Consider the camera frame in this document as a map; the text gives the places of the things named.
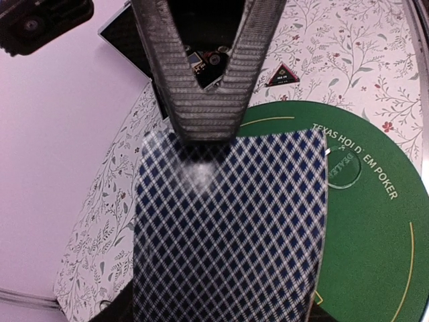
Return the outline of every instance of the white background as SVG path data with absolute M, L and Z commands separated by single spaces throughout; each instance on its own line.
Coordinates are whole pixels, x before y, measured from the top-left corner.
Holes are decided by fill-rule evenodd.
M 98 37 L 123 6 L 31 56 L 0 52 L 0 288 L 53 297 L 70 232 L 99 164 L 146 78 Z M 0 303 L 2 322 L 62 316 Z

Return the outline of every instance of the white floral pattern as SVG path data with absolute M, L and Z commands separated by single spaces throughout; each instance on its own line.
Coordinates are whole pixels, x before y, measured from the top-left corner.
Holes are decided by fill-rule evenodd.
M 281 62 L 300 83 L 266 87 Z M 364 117 L 421 170 L 420 81 L 400 1 L 290 0 L 250 105 L 285 100 Z M 165 128 L 148 85 L 107 152 L 61 260 L 54 292 L 69 321 L 87 322 L 132 278 L 140 142 L 145 132 Z
M 61 259 L 54 292 L 70 321 L 88 321 L 133 276 L 135 179 L 141 139 L 166 129 L 151 84 L 111 144 Z
M 300 82 L 266 87 L 281 62 Z M 420 80 L 401 1 L 289 1 L 251 106 L 286 100 L 326 103 L 365 118 L 421 171 Z

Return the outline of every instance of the green poker mat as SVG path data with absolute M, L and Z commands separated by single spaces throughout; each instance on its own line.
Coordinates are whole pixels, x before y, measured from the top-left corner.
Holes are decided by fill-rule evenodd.
M 328 220 L 315 301 L 340 322 L 417 322 L 429 293 L 429 197 L 400 148 L 360 117 L 321 103 L 248 109 L 239 136 L 320 129 Z

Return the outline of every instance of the red triangle sign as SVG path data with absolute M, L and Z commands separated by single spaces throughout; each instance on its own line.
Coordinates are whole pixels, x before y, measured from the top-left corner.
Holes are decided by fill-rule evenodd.
M 281 63 L 266 84 L 267 87 L 298 83 L 300 79 L 284 64 Z

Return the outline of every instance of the blue and white playing card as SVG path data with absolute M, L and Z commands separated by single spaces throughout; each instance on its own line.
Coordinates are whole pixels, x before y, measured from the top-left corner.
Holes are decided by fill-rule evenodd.
M 299 131 L 142 148 L 134 321 L 305 321 L 324 245 L 325 138 Z

